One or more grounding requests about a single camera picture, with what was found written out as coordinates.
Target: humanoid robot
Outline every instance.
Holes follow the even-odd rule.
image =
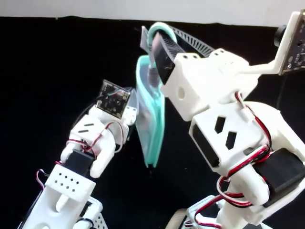
[[[201,56],[185,52],[176,35],[188,37]],[[106,229],[90,178],[100,177],[135,125],[146,165],[157,165],[167,97],[181,118],[191,121],[189,135],[220,177],[217,196],[177,212],[166,228],[269,229],[263,220],[305,188],[305,144],[278,110],[244,98],[261,74],[305,70],[305,11],[293,12],[278,37],[275,59],[250,66],[164,23],[143,27],[141,47],[148,55],[138,61],[136,90],[103,81],[18,228]],[[229,188],[223,191],[225,182]],[[219,208],[215,218],[206,215],[213,204]]]

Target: hole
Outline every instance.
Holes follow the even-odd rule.
[[[234,148],[236,135],[237,135],[236,132],[229,131],[228,136],[227,136],[227,140],[225,142],[225,146],[228,148],[228,150]]]
[[[225,118],[224,117],[218,117],[215,123],[215,131],[216,133],[221,133],[224,129],[224,122]]]
[[[252,147],[249,147],[249,148],[247,148],[247,149],[245,149],[244,150],[244,154],[246,155],[246,156],[248,156],[250,153],[252,153],[254,151],[254,148],[252,148]]]
[[[182,87],[179,87],[178,88],[178,98],[180,100],[184,99],[185,98],[185,91]]]
[[[80,130],[78,133],[85,133],[85,132],[89,132],[89,130]]]

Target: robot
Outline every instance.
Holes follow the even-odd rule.
[[[244,98],[261,74],[305,70],[305,10],[293,12],[280,28],[275,59],[255,66],[224,49],[205,52],[206,58],[185,52],[174,29],[164,23],[143,31],[148,77],[157,79],[150,86],[160,89],[184,121],[191,121],[190,137],[220,175],[217,196],[177,212],[166,228],[269,229],[262,222],[305,189],[305,144],[280,111]],[[139,116],[149,122],[138,90],[103,81],[19,229],[107,229],[102,204],[91,197],[91,178],[98,178],[128,141]],[[224,183],[229,183],[226,191]],[[207,216],[214,204],[216,217]]]

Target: wire bundle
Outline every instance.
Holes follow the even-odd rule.
[[[238,172],[243,167],[253,164],[253,163],[261,163],[264,162],[271,154],[272,151],[272,141],[271,141],[271,134],[265,124],[256,116],[256,114],[253,112],[253,110],[247,106],[244,101],[242,100],[242,95],[240,92],[235,92],[235,98],[236,100],[241,104],[243,108],[248,108],[251,113],[254,115],[255,121],[257,124],[261,127],[261,129],[264,131],[267,139],[268,144],[262,145],[256,150],[254,150],[242,163],[238,164],[234,168],[232,168],[229,172],[227,177],[220,176],[216,183],[217,191],[219,192],[219,195],[208,201],[208,203],[204,204],[202,207],[196,210],[194,215],[194,220],[197,223],[197,225],[205,226],[205,227],[213,227],[217,229],[221,229],[222,225],[219,223],[206,223],[206,222],[200,222],[197,220],[196,216],[202,212],[204,209],[208,208],[209,206],[213,205],[214,203],[224,199],[229,204],[237,207],[237,208],[247,208],[251,206],[252,204],[249,201],[241,201],[238,200],[239,198],[244,198],[244,195],[242,193],[229,193],[229,192],[223,192],[221,190],[222,184],[226,181],[230,181],[230,177],[233,176],[236,172]],[[193,227],[194,225],[190,220],[187,220],[184,222],[184,226],[186,228]]]
[[[123,131],[123,127],[122,125],[119,123],[119,122],[116,122],[116,121],[113,121],[113,122],[109,122],[108,124],[106,124],[105,128],[102,129],[102,131],[98,134],[98,136],[94,139],[94,141],[92,142],[91,145],[87,144],[86,142],[84,141],[80,141],[80,140],[76,140],[76,139],[68,139],[67,143],[69,142],[75,142],[75,143],[78,143],[81,145],[82,149],[85,151],[85,152],[89,152],[89,151],[92,151],[92,153],[94,154],[94,156],[96,156],[96,153],[94,152],[93,150],[93,147],[95,146],[95,144],[98,142],[98,140],[102,137],[102,133],[104,132],[104,130],[107,130],[109,129],[109,126],[111,124],[117,124],[118,127],[120,128],[120,132],[121,132],[121,144],[120,144],[120,147],[119,149],[117,149],[115,151],[115,153],[118,153],[121,151],[122,147],[123,147],[123,144],[124,144],[124,131]]]

